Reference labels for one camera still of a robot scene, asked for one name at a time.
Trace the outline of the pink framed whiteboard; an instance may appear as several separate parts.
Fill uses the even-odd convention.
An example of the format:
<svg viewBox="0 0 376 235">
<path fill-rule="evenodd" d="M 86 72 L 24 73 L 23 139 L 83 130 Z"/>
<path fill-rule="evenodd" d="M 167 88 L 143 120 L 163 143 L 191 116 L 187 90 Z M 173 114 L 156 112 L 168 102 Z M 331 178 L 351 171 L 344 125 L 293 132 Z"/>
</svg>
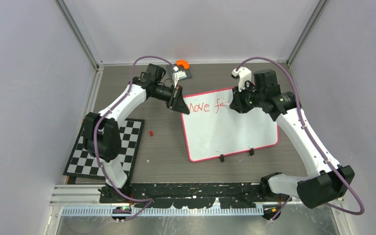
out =
<svg viewBox="0 0 376 235">
<path fill-rule="evenodd" d="M 200 162 L 274 146 L 279 128 L 260 108 L 239 114 L 223 103 L 231 103 L 232 89 L 208 91 L 184 97 L 190 114 L 182 114 L 188 158 Z"/>
</svg>

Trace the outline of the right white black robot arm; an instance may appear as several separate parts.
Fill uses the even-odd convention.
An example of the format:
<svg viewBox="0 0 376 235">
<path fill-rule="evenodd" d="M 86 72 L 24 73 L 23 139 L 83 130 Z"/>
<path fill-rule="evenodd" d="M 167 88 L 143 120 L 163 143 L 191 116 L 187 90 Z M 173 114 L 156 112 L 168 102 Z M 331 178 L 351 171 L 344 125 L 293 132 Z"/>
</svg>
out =
<svg viewBox="0 0 376 235">
<path fill-rule="evenodd" d="M 315 208 L 345 195 L 355 177 L 351 166 L 342 166 L 320 142 L 298 105 L 293 92 L 282 93 L 274 70 L 252 73 L 248 68 L 234 69 L 230 109 L 246 114 L 253 108 L 264 113 L 286 133 L 301 157 L 307 176 L 287 176 L 275 172 L 260 180 L 260 195 L 266 201 L 279 194 L 299 198 Z"/>
</svg>

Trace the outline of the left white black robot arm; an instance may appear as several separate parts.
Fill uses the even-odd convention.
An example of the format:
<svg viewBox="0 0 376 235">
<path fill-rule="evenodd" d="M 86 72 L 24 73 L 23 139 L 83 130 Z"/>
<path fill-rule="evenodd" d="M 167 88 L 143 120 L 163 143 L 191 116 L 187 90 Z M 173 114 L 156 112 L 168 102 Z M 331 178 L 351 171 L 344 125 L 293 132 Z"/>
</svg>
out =
<svg viewBox="0 0 376 235">
<path fill-rule="evenodd" d="M 165 102 L 170 110 L 190 113 L 183 99 L 183 88 L 178 85 L 180 79 L 186 78 L 186 72 L 174 67 L 171 86 L 161 82 L 165 74 L 163 67 L 149 64 L 145 72 L 132 78 L 113 103 L 99 113 L 89 112 L 84 118 L 83 146 L 97 160 L 106 183 L 114 187 L 112 197 L 120 203 L 126 202 L 131 192 L 125 186 L 128 176 L 117 159 L 122 149 L 119 125 L 150 97 Z"/>
</svg>

